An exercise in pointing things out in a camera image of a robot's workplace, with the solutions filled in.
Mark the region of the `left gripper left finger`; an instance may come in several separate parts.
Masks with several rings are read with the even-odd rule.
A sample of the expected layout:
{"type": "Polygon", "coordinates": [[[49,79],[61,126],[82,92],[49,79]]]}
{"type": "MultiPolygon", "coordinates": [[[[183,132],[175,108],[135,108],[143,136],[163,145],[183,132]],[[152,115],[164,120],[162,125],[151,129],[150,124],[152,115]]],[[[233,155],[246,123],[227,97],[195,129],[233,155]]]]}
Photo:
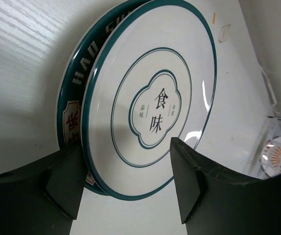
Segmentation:
{"type": "Polygon", "coordinates": [[[86,181],[81,146],[0,174],[0,235],[68,235],[86,181]]]}

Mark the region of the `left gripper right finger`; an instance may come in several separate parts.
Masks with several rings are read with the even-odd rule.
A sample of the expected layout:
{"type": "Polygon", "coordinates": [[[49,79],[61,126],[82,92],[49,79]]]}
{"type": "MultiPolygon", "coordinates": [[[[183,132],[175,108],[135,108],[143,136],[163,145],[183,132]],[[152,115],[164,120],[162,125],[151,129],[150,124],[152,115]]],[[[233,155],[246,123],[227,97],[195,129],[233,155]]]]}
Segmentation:
{"type": "Polygon", "coordinates": [[[170,158],[189,235],[281,235],[281,174],[261,180],[233,171],[179,138],[170,158]]]}

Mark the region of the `orange sunburst pattern plate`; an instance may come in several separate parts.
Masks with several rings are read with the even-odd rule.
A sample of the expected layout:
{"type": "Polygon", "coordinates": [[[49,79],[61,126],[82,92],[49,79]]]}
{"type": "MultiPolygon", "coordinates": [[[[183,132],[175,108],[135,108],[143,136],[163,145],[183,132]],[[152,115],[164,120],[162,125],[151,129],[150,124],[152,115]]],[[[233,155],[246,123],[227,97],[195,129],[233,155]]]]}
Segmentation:
{"type": "Polygon", "coordinates": [[[268,177],[281,174],[281,136],[267,142],[260,155],[260,164],[268,177]]]}

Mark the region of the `green rimmed white plate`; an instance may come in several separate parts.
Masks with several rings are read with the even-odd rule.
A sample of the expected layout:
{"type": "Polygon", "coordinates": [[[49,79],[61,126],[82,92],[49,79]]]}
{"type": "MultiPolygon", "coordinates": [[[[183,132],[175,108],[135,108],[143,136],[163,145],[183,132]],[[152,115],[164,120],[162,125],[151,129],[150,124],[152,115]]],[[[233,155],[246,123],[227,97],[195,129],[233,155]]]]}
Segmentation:
{"type": "Polygon", "coordinates": [[[99,51],[112,31],[144,0],[127,0],[100,16],[73,50],[59,85],[55,126],[59,148],[79,142],[81,106],[89,74],[99,51]]]}

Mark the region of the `white plate brown pattern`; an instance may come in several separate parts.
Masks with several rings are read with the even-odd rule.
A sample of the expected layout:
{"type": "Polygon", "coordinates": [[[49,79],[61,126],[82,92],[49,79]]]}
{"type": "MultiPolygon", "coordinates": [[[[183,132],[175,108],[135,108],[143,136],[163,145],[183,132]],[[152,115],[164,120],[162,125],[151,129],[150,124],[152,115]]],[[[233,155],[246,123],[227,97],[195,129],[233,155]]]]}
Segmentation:
{"type": "Polygon", "coordinates": [[[173,179],[170,140],[197,147],[217,82],[217,53],[204,15],[185,0],[151,0],[104,43],[82,105],[88,168],[109,196],[149,197],[173,179]]]}

